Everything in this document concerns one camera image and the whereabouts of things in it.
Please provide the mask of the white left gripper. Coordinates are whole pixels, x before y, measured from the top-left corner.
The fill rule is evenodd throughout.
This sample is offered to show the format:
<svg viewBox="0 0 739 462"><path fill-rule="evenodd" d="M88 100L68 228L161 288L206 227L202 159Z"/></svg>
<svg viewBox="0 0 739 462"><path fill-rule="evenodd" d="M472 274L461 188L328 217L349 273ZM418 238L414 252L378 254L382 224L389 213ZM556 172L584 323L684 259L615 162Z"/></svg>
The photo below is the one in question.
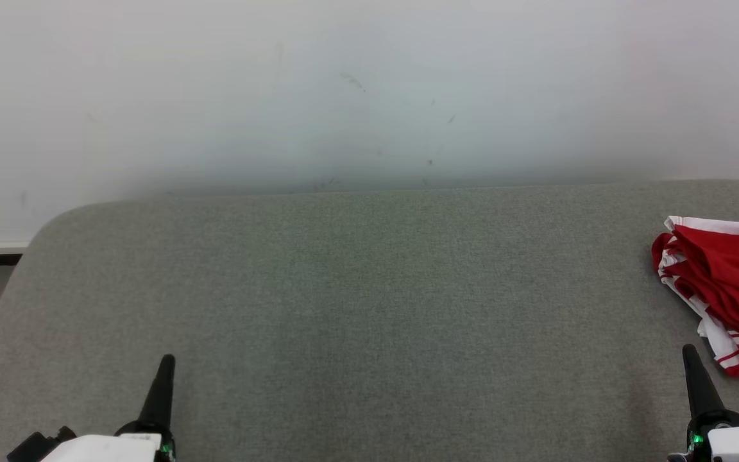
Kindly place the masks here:
<svg viewBox="0 0 739 462"><path fill-rule="evenodd" d="M165 354L136 421L114 435L88 434L59 438L44 461L176 461L170 432L176 359Z"/></svg>

